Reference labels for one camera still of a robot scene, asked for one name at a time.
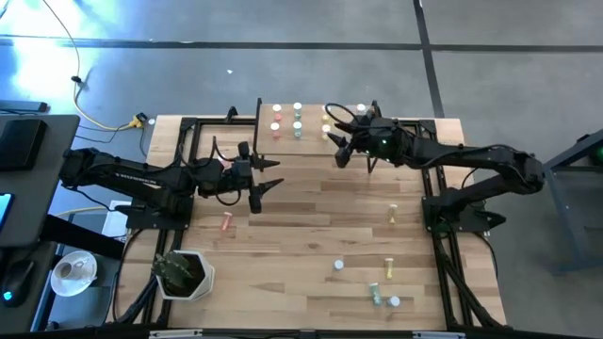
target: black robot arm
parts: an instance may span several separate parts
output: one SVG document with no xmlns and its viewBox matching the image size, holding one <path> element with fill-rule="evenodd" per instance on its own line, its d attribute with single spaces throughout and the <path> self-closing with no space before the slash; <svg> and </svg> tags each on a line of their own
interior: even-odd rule
<svg viewBox="0 0 603 339">
<path fill-rule="evenodd" d="M 396 167 L 406 165 L 416 170 L 456 166 L 498 172 L 497 176 L 472 186 L 461 189 L 449 187 L 440 196 L 426 197 L 423 207 L 428 226 L 441 219 L 447 222 L 458 221 L 461 212 L 472 202 L 508 192 L 532 194 L 543 187 L 545 178 L 542 163 L 532 154 L 519 152 L 506 145 L 469 147 L 462 144 L 441 144 L 414 135 L 396 119 L 378 117 L 370 111 L 366 115 L 354 115 L 347 110 L 352 114 L 352 119 L 344 122 L 331 113 L 332 106 L 341 109 L 345 107 L 327 104 L 326 110 L 337 121 L 335 127 L 350 134 L 350 141 L 345 137 L 329 134 L 329 138 L 339 147 L 335 154 L 339 168 L 346 167 L 352 152 L 356 151 L 385 160 Z M 491 223 L 490 227 L 499 223 L 500 221 Z"/>
<path fill-rule="evenodd" d="M 150 208 L 161 216 L 177 216 L 186 208 L 185 198 L 195 190 L 204 198 L 228 192 L 250 190 L 252 213 L 262 210 L 261 197 L 283 179 L 255 185 L 252 169 L 269 168 L 279 162 L 250 154 L 247 142 L 239 144 L 239 156 L 224 170 L 218 159 L 202 158 L 180 166 L 180 159 L 165 168 L 121 159 L 93 148 L 67 151 L 59 177 L 70 190 L 98 185 L 144 202 L 144 206 L 121 207 L 123 212 Z"/>
</svg>

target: yellow cable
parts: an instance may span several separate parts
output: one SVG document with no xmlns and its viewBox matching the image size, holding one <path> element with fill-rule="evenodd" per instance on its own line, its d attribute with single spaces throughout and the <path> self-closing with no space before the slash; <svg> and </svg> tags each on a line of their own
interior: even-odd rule
<svg viewBox="0 0 603 339">
<path fill-rule="evenodd" d="M 67 29 L 67 26 L 65 26 L 65 24 L 60 20 L 60 18 L 58 18 L 58 15 L 55 13 L 55 11 L 53 10 L 53 8 L 51 8 L 50 5 L 48 5 L 48 3 L 46 2 L 46 0 L 41 0 L 41 1 L 44 3 L 44 5 L 46 5 L 48 7 L 48 9 L 50 9 L 50 11 L 53 13 L 53 15 L 55 16 L 55 18 L 57 18 L 58 23 L 61 26 L 63 26 L 63 29 L 65 30 L 65 33 L 67 33 L 67 35 L 69 36 L 69 40 L 72 41 L 73 48 L 75 50 L 75 55 L 77 56 L 77 72 L 75 73 L 75 75 L 79 79 L 79 71 L 80 71 L 80 67 L 81 67 L 81 61 L 80 61 L 80 57 L 79 57 L 79 51 L 77 50 L 77 46 L 75 45 L 75 41 L 73 40 L 72 34 L 69 32 L 69 29 Z M 122 131 L 122 130 L 126 130 L 126 129 L 132 128 L 132 124 L 136 123 L 135 121 L 131 121 L 125 127 L 109 127 L 109 126 L 105 126 L 105 125 L 101 124 L 100 122 L 98 122 L 95 119 L 93 119 L 92 117 L 90 117 L 88 114 L 84 113 L 84 110 L 77 104 L 77 98 L 79 97 L 80 91 L 77 90 L 77 82 L 73 81 L 73 105 L 75 105 L 75 109 L 77 109 L 77 111 L 82 115 L 82 117 L 84 117 L 86 120 L 94 123 L 98 127 L 106 129 L 107 131 Z"/>
<path fill-rule="evenodd" d="M 72 213 L 82 213 L 82 212 L 90 212 L 90 211 L 97 211 L 97 210 L 106 210 L 106 208 L 104 206 L 93 206 L 93 207 L 84 207 L 84 208 L 75 208 L 73 210 L 69 210 L 69 211 L 65 211 L 65 212 L 61 212 L 58 214 L 55 214 L 55 217 L 60 218 L 63 216 L 68 216 Z"/>
</svg>

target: desk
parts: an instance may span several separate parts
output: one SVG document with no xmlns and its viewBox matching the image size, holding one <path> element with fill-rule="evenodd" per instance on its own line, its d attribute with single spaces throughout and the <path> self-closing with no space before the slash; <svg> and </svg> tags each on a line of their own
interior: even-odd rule
<svg viewBox="0 0 603 339">
<path fill-rule="evenodd" d="M 157 118 L 149 163 L 170 164 L 180 119 Z M 459 120 L 436 120 L 436 125 L 443 142 L 464 141 Z M 226 156 L 234 156 L 238 142 L 253 141 L 253 128 L 204 127 L 198 156 L 209 154 L 212 136 L 217 137 Z M 257 145 L 258 150 L 266 147 Z M 216 268 L 216 282 L 207 298 L 174 302 L 170 327 L 445 328 L 432 241 L 424 231 L 421 216 L 420 171 L 394 169 L 378 162 L 369 175 L 362 156 L 353 157 L 346 169 L 338 169 L 332 156 L 266 155 L 282 163 L 263 173 L 257 171 L 256 182 L 281 177 L 285 181 L 264 196 L 262 214 L 250 214 L 245 197 L 232 207 L 222 206 L 215 199 L 195 198 L 182 249 L 202 252 Z M 445 168 L 445 173 L 449 185 L 459 186 L 467 169 Z M 394 226 L 387 223 L 390 203 L 399 206 Z M 224 211 L 233 213 L 234 218 L 223 233 L 220 224 Z M 490 251 L 473 234 L 458 236 L 468 285 L 492 316 L 504 323 Z M 148 282 L 156 239 L 157 231 L 143 232 L 125 257 L 117 302 L 119 314 Z M 394 258 L 392 280 L 385 278 L 386 257 Z M 343 259 L 346 265 L 339 272 L 332 269 L 336 259 Z M 400 297 L 400 307 L 374 307 L 367 286 L 374 282 L 380 283 L 384 297 Z M 461 319 L 454 288 L 451 295 L 457 319 Z M 153 321 L 160 301 L 157 294 Z"/>
</svg>

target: concrete floor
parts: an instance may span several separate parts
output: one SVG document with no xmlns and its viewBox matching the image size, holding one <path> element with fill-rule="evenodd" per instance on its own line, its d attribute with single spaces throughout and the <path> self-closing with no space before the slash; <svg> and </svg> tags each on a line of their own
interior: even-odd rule
<svg viewBox="0 0 603 339">
<path fill-rule="evenodd" d="M 49 2 L 75 38 L 420 42 L 412 0 Z M 596 0 L 423 0 L 422 5 L 431 43 L 603 44 L 598 34 L 603 3 Z M 13 0 L 0 19 L 0 34 L 64 37 L 38 0 Z M 284 103 L 377 99 L 387 116 L 433 117 L 421 51 L 90 47 L 80 54 L 82 74 L 90 73 L 80 104 L 112 125 L 140 111 L 216 114 L 235 105 L 252 113 L 257 97 Z M 470 143 L 508 143 L 547 161 L 603 127 L 603 54 L 438 52 L 433 60 L 444 114 L 462 120 Z M 45 101 L 51 113 L 76 113 L 69 80 L 76 66 L 73 49 L 56 47 L 52 40 L 17 40 L 0 46 L 0 65 L 2 99 Z M 108 138 L 85 130 L 78 134 Z M 77 139 L 73 146 L 141 160 L 138 141 L 139 131 L 129 131 L 111 144 Z M 103 202 L 123 198 L 99 187 L 86 191 Z M 86 205 L 91 203 L 59 189 L 51 213 Z M 500 197 L 489 208 L 508 217 L 492 232 L 492 242 L 509 324 L 601 337 L 603 269 L 549 273 L 568 259 L 568 245 L 548 192 Z"/>
</svg>

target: bottle cap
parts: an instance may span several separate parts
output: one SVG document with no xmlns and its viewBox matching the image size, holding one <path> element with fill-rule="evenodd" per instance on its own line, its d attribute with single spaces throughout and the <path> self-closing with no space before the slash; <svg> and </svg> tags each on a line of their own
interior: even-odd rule
<svg viewBox="0 0 603 339">
<path fill-rule="evenodd" d="M 394 296 L 387 300 L 387 304 L 392 307 L 398 307 L 399 306 L 399 298 Z"/>
<path fill-rule="evenodd" d="M 336 270 L 342 270 L 343 269 L 343 260 L 335 260 L 335 262 L 333 263 L 333 268 Z"/>
</svg>

